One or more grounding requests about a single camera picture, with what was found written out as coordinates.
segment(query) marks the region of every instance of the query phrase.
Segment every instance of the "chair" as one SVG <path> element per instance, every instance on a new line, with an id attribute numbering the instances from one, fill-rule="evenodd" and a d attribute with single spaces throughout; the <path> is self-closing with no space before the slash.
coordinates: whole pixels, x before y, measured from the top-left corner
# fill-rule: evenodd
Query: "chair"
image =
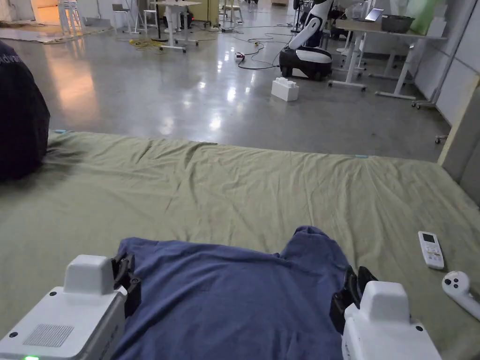
<path id="1" fill-rule="evenodd" d="M 230 1 L 230 5 L 227 5 L 227 0 L 225 0 L 224 4 L 222 5 L 222 9 L 223 9 L 223 15 L 224 15 L 224 18 L 223 18 L 224 22 L 225 22 L 225 15 L 227 15 L 227 10 L 230 10 L 231 11 L 230 22 L 234 21 L 235 23 L 238 23 L 237 17 L 235 15 L 235 11 L 238 11 L 240 15 L 240 21 L 243 23 L 241 8 L 239 5 L 234 5 L 234 0 Z"/>
<path id="2" fill-rule="evenodd" d="M 130 20 L 129 20 L 130 9 L 124 9 L 122 4 L 112 4 L 112 10 L 113 10 L 113 29 L 115 30 L 115 35 L 117 34 L 116 14 L 125 15 L 125 19 L 127 20 L 128 33 L 131 35 L 132 27 L 130 26 Z"/>
<path id="3" fill-rule="evenodd" d="M 78 9 L 78 2 L 76 0 L 58 0 L 57 5 L 59 11 L 60 26 L 64 34 L 65 29 L 70 32 L 70 27 L 72 28 L 74 34 L 77 31 L 76 27 L 78 27 L 79 31 L 83 31 L 85 29 L 84 18 L 80 14 L 80 10 Z"/>
<path id="4" fill-rule="evenodd" d="M 154 15 L 154 17 L 155 17 L 155 27 L 158 29 L 158 19 L 157 19 L 157 15 L 156 15 L 156 10 L 150 10 L 150 9 L 144 10 L 145 35 L 148 35 L 148 30 L 147 30 L 147 14 L 148 13 Z"/>

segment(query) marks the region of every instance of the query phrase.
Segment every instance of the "white remote control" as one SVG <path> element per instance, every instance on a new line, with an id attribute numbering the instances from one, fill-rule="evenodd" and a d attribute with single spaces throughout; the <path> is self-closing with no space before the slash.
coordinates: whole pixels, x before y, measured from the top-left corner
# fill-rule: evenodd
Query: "white remote control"
<path id="1" fill-rule="evenodd" d="M 421 252 L 427 266 L 442 270 L 444 268 L 444 257 L 437 236 L 431 232 L 419 231 L 419 239 Z"/>
<path id="2" fill-rule="evenodd" d="M 452 271 L 442 280 L 442 289 L 462 308 L 480 320 L 480 303 L 470 293 L 470 280 L 461 271 Z"/>

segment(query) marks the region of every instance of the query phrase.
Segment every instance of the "doorway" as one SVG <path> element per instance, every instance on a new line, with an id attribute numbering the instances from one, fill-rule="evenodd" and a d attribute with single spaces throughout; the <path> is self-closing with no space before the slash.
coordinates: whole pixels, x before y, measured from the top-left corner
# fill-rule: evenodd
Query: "doorway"
<path id="1" fill-rule="evenodd" d="M 31 0 L 38 23 L 60 25 L 57 0 Z"/>

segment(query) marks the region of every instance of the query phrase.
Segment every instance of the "laptop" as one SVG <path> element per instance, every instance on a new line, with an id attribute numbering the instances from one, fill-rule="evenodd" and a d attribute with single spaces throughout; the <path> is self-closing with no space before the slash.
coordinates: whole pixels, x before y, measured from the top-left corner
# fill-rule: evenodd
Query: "laptop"
<path id="1" fill-rule="evenodd" d="M 382 15 L 383 12 L 384 12 L 383 9 L 373 8 L 372 10 L 370 10 L 370 12 L 365 17 L 365 19 L 355 19 L 355 20 L 363 21 L 366 23 L 374 23 Z"/>

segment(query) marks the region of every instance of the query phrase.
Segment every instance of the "dark fabric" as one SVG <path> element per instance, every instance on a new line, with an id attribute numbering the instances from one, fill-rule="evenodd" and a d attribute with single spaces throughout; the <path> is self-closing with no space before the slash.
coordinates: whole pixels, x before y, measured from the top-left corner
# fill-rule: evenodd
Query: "dark fabric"
<path id="1" fill-rule="evenodd" d="M 34 171 L 47 150 L 50 113 L 33 75 L 0 41 L 0 180 Z"/>
<path id="2" fill-rule="evenodd" d="M 300 227 L 280 253 L 129 238 L 142 303 L 114 359 L 342 360 L 329 317 L 348 262 Z"/>

